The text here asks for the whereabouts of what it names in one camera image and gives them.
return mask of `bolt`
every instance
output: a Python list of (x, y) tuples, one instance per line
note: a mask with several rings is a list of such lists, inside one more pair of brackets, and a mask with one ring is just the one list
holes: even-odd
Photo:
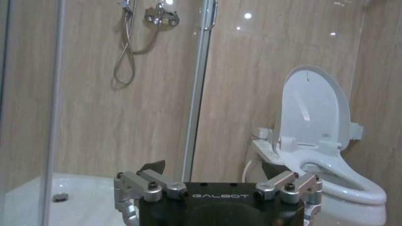
[(149, 189), (150, 190), (155, 190), (158, 188), (158, 183), (155, 182), (155, 181), (151, 181), (150, 183), (149, 183)]
[(261, 191), (254, 193), (257, 200), (265, 200), (265, 194)]
[(185, 199), (186, 197), (189, 197), (189, 192), (182, 192), (181, 195), (179, 195), (179, 198), (181, 199)]
[(285, 190), (287, 190), (287, 191), (294, 191), (294, 189), (295, 189), (295, 185), (294, 185), (293, 183), (287, 183), (287, 184), (285, 185)]

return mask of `glass shower enclosure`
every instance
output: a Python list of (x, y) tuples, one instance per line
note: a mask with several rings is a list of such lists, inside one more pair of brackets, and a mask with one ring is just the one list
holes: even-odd
[[(181, 22), (161, 26), (122, 87), (122, 3), (0, 2), (0, 225), (123, 225), (118, 172), (166, 160), (165, 175), (190, 180), (217, 1), (138, 0), (135, 49), (155, 31), (143, 16), (157, 3)], [(131, 70), (125, 56), (119, 75)]]

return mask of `toilet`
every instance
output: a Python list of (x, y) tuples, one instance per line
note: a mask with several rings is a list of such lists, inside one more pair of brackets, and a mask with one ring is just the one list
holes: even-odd
[(317, 226), (382, 226), (384, 189), (345, 162), (341, 152), (362, 138), (350, 122), (349, 101), (334, 78), (304, 65), (290, 73), (275, 128), (257, 128), (247, 151), (243, 182), (261, 182), (285, 170), (317, 174), (324, 181)]

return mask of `wall tile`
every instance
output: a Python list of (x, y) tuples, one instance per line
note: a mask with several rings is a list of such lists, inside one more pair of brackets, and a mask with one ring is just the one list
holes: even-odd
[[(143, 21), (157, 1), (138, 1), (133, 48), (146, 46), (155, 27)], [(114, 66), (122, 49), (122, 8), (115, 1), (72, 0), (66, 4), (62, 74), (63, 119), (59, 129), (59, 172), (111, 177), (167, 160), (178, 178), (187, 127), (189, 85), (194, 77), (198, 16), (202, 1), (175, 0), (181, 24), (162, 26), (153, 50), (135, 56), (137, 76), (122, 87)], [(125, 56), (118, 75), (133, 73)]]

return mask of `wood grain wall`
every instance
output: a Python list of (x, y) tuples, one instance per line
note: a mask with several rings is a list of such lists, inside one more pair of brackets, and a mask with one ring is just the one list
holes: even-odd
[(12, 1), (0, 131), (8, 190), (43, 171), (50, 143), (56, 23), (55, 1)]
[(298, 65), (322, 67), (350, 94), (365, 4), (366, 0), (221, 1), (193, 180), (241, 180), (251, 129), (274, 126), (283, 82)]
[[(155, 48), (135, 56), (135, 80), (123, 89), (113, 79), (123, 31), (118, 2), (66, 2), (56, 171), (113, 177), (165, 159), (167, 175), (179, 178), (202, 1), (167, 5), (178, 11), (181, 24), (163, 28)], [(143, 16), (157, 2), (138, 1), (134, 49), (150, 40)], [(130, 74), (125, 57), (119, 76)]]
[(364, 139), (345, 154), (352, 167), (388, 193), (388, 225), (402, 215), (402, 1), (373, 0), (365, 26), (350, 99)]

